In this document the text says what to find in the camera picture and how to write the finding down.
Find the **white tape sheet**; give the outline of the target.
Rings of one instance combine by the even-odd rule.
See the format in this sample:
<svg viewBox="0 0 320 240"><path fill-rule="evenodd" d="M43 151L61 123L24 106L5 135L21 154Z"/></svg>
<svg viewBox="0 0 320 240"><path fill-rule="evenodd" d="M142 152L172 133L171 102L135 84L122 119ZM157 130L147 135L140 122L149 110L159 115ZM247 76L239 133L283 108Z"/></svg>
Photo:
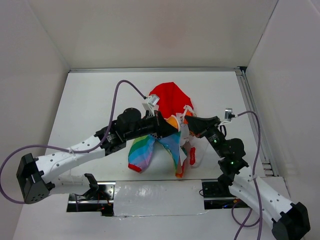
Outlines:
<svg viewBox="0 0 320 240"><path fill-rule="evenodd" d="M118 181L113 212L117 217L193 216L206 213L200 180Z"/></svg>

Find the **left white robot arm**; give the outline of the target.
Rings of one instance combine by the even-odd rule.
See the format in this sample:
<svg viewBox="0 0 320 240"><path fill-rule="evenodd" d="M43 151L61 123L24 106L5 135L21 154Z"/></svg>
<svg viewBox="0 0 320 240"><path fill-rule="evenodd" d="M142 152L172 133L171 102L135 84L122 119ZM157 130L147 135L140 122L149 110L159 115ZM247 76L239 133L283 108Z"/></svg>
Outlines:
<svg viewBox="0 0 320 240"><path fill-rule="evenodd" d="M177 120L165 119L160 111L142 116L136 108L128 108L112 123L93 136L69 147L66 151L34 157L28 153L19 163L16 177L25 204L34 204L51 194L58 194L59 187L80 187L88 200L97 197L98 184L94 176L62 178L62 174L86 162L116 153L126 147L127 141L151 134L165 138L180 130Z"/></svg>

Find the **metal base rail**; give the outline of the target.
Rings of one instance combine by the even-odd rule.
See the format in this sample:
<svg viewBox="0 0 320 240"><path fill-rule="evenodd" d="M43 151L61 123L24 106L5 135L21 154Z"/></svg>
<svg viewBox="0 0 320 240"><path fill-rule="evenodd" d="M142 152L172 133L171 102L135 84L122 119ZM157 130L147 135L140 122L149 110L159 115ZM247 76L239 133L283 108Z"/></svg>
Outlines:
<svg viewBox="0 0 320 240"><path fill-rule="evenodd" d="M215 179L101 181L98 185L91 197L70 194L66 211L98 212L105 217L166 217L247 206Z"/></svg>

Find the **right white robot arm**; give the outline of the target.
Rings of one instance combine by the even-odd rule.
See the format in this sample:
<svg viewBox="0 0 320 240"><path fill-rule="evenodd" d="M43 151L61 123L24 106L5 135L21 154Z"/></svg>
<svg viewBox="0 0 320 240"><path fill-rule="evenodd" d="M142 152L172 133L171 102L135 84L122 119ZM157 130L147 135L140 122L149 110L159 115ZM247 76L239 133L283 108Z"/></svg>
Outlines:
<svg viewBox="0 0 320 240"><path fill-rule="evenodd" d="M198 138L206 138L221 158L218 161L222 175L218 190L223 196L231 194L266 222L277 240L300 240L311 229L308 210L301 202L284 197L262 178L244 160L245 146L241 139L226 139L219 129L220 119L187 116L189 130Z"/></svg>

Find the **rainbow striped kids jacket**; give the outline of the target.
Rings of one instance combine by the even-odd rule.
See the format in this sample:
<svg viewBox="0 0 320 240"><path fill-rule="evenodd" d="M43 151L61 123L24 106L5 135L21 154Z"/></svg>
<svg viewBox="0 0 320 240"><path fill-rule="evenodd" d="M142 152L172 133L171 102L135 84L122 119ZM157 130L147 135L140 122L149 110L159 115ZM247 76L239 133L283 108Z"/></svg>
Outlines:
<svg viewBox="0 0 320 240"><path fill-rule="evenodd" d="M202 160L206 150L196 143L196 137L188 127L186 117L196 116L192 99L174 82L157 85L149 95L159 98L154 105L178 132L163 138L154 134L136 138L128 153L128 168L138 173L145 171L154 155L155 144L158 143L172 158L175 176L182 178L185 167L195 167Z"/></svg>

